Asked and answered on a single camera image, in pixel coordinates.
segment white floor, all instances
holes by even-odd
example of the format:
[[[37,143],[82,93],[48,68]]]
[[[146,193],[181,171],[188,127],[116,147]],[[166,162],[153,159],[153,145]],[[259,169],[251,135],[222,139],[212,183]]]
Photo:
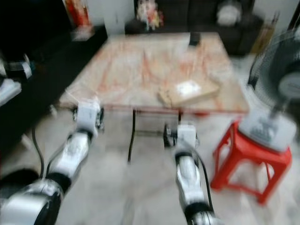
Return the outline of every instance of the white floor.
[[[252,59],[232,59],[232,62],[249,104],[254,108],[262,106],[246,89]],[[211,115],[197,118],[185,115],[183,118],[192,121],[197,127],[200,138],[197,151],[206,164],[210,180],[214,175],[212,152],[236,116]],[[175,124],[176,118],[138,117],[137,124],[143,129],[162,129],[165,121]],[[105,133],[100,134],[93,143],[79,179],[62,204],[57,225],[186,224],[178,200],[175,166],[170,152],[164,150],[162,138],[136,137],[132,162],[131,165],[127,164],[131,126],[130,113],[106,112]],[[57,118],[45,116],[41,120],[37,139],[46,161],[73,128],[72,115],[68,111],[59,111]],[[33,158],[27,156],[28,153],[21,148],[19,146],[16,149],[19,155],[23,154],[27,160]],[[292,153],[293,165],[265,207],[259,206],[254,197],[244,193],[213,191],[212,200],[217,216],[226,225],[300,224],[300,151],[296,143],[292,145]],[[4,165],[13,163],[15,160],[11,157]],[[265,179],[262,171],[260,181]],[[242,166],[234,175],[235,179],[249,185],[254,183],[252,177],[253,168],[249,165]]]

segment stuffed toy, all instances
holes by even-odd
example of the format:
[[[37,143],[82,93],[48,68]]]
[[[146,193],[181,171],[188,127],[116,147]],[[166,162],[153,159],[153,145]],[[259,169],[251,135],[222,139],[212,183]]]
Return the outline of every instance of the stuffed toy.
[[[234,26],[241,20],[241,15],[241,4],[235,0],[227,0],[218,7],[217,23],[221,26]]]
[[[163,14],[158,12],[158,5],[155,0],[139,0],[136,11],[136,18],[146,23],[146,30],[150,28],[155,30],[156,27],[163,25]]]

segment red plastic stool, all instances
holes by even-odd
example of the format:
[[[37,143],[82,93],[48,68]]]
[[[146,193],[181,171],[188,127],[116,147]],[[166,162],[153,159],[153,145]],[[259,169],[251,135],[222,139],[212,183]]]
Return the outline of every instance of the red plastic stool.
[[[245,191],[257,197],[260,204],[265,204],[267,199],[276,188],[280,178],[289,169],[292,164],[292,154],[288,147],[285,152],[275,152],[260,144],[252,141],[241,132],[238,131],[240,121],[235,121],[231,124],[217,149],[214,151],[213,156],[216,161],[215,176],[210,184],[211,188],[221,190],[224,187],[232,188],[235,190]],[[223,149],[222,147],[230,141],[230,151],[224,163],[219,168],[219,156]],[[250,189],[243,185],[230,184],[230,175],[237,168],[238,164],[244,160],[250,160],[253,163],[265,163],[268,175],[268,185],[265,190],[260,193],[258,190]],[[273,177],[270,177],[268,164],[274,169]]]

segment white pillow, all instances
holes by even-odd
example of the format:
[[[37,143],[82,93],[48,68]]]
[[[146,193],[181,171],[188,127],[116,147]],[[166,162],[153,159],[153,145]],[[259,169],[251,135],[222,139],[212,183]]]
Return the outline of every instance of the white pillow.
[[[234,26],[241,20],[241,8],[235,4],[223,5],[217,13],[217,23],[220,26]]]

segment marble tabletop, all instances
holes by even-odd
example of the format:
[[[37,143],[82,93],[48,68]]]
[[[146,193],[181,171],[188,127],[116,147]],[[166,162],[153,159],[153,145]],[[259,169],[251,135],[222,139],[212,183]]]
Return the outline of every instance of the marble tabletop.
[[[202,33],[198,46],[189,46],[189,33],[112,36],[94,55],[60,98],[70,106],[98,97],[111,107],[165,108],[161,87],[179,80],[210,78],[220,84],[218,95],[186,105],[183,111],[247,113],[247,101],[217,33]]]

